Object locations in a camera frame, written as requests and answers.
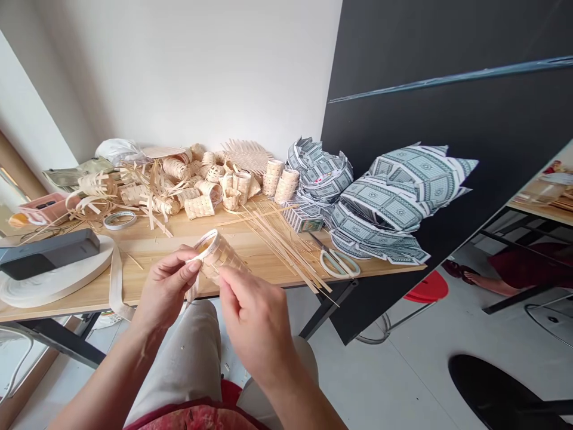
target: hand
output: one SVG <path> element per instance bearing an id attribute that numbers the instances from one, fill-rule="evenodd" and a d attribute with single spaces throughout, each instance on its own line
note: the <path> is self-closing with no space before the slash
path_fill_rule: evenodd
<path id="1" fill-rule="evenodd" d="M 285 292 L 228 266 L 219 275 L 223 318 L 237 355 L 262 388 L 280 384 L 300 365 Z"/>
<path id="2" fill-rule="evenodd" d="M 199 253 L 192 247 L 179 249 L 151 266 L 141 300 L 131 324 L 144 330 L 167 330 L 183 304 L 185 292 L 193 286 L 201 261 L 185 263 Z"/>

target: pink container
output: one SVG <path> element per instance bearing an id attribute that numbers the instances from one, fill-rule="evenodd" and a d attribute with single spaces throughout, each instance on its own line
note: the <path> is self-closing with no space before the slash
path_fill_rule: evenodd
<path id="1" fill-rule="evenodd" d="M 28 221 L 34 225 L 47 225 L 52 223 L 52 225 L 60 225 L 68 221 L 68 218 L 64 217 L 64 215 L 67 213 L 67 196 L 68 194 L 65 193 L 52 193 L 44 197 L 32 200 L 30 203 L 20 205 L 18 208 L 20 209 L 20 212 L 26 215 Z M 68 203 L 69 207 L 75 207 L 76 204 L 79 203 L 79 200 L 80 198 L 78 196 L 72 197 Z M 45 205 L 51 201 L 55 201 L 56 203 L 53 203 L 42 209 L 38 209 L 38 206 Z"/>

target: person's leg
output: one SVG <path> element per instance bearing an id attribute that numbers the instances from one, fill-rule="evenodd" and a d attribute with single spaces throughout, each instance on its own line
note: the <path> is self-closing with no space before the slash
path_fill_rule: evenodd
<path id="1" fill-rule="evenodd" d="M 309 372 L 313 381 L 318 384 L 318 365 L 316 364 L 315 353 L 312 352 L 309 343 L 302 337 L 293 337 L 292 340 L 304 368 Z M 245 384 L 237 401 L 237 406 L 271 430 L 282 430 L 281 421 L 253 378 L 250 378 Z"/>
<path id="2" fill-rule="evenodd" d="M 221 401 L 221 333 L 209 300 L 187 308 L 143 381 L 125 424 L 162 406 L 201 397 Z"/>
<path id="3" fill-rule="evenodd" d="M 470 272 L 464 272 L 464 276 L 474 284 L 502 296 L 511 297 L 519 292 L 518 289 L 513 288 L 501 279 L 486 278 Z"/>

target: double-sided tape roll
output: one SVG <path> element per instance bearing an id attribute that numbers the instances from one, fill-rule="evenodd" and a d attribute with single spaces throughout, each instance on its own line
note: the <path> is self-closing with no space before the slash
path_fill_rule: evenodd
<path id="1" fill-rule="evenodd" d="M 121 218 L 122 216 L 130 216 L 131 219 L 129 221 L 124 222 L 123 224 L 117 224 L 117 225 L 110 224 L 112 221 L 115 221 L 116 219 Z M 132 211 L 121 211 L 121 212 L 116 212 L 115 214 L 111 214 L 110 216 L 105 218 L 103 220 L 103 224 L 108 230 L 123 230 L 124 228 L 127 228 L 130 225 L 134 224 L 135 221 L 137 221 L 137 215 L 135 215 L 135 213 L 133 213 Z"/>

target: bare foot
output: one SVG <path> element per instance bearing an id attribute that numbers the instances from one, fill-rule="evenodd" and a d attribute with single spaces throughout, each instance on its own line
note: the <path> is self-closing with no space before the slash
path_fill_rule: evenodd
<path id="1" fill-rule="evenodd" d="M 510 297 L 519 292 L 518 289 L 506 284 L 501 279 L 486 278 L 470 272 L 464 272 L 464 276 L 474 284 L 486 290 L 493 291 L 494 293 L 501 294 L 502 296 Z"/>

